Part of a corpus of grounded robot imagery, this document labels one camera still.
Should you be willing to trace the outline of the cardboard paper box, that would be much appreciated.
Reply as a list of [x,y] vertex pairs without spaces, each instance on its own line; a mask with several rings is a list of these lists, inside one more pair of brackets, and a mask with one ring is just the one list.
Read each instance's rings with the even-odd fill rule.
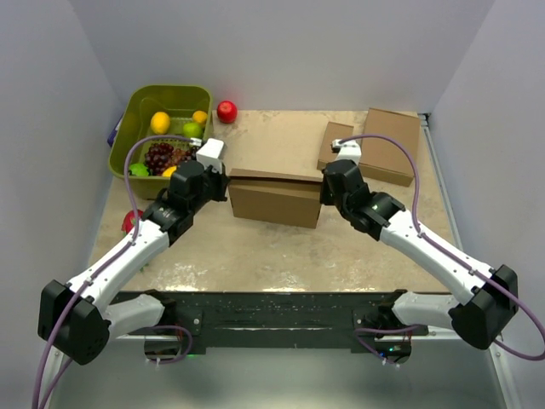
[[237,218],[317,227],[321,178],[243,169],[232,169],[229,177],[229,199]]

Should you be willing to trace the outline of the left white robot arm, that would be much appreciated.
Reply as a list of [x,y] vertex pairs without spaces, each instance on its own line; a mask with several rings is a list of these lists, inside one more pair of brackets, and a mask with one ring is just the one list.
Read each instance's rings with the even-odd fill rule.
[[87,365],[116,337],[146,327],[157,334],[171,332],[176,313],[157,292],[148,291],[118,307],[111,302],[145,264],[193,225],[207,203],[226,201],[228,183],[219,159],[183,163],[128,236],[68,283],[52,280],[43,288],[38,335],[79,365]]

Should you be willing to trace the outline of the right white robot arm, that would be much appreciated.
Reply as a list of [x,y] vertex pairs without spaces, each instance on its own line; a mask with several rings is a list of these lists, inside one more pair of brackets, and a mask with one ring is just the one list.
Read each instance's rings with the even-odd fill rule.
[[342,159],[322,171],[320,201],[333,205],[350,225],[407,256],[448,289],[448,294],[395,291],[357,327],[397,335],[413,325],[453,330],[477,349],[487,349],[516,315],[512,297],[518,276],[466,255],[421,223],[397,199],[372,192],[356,164]]

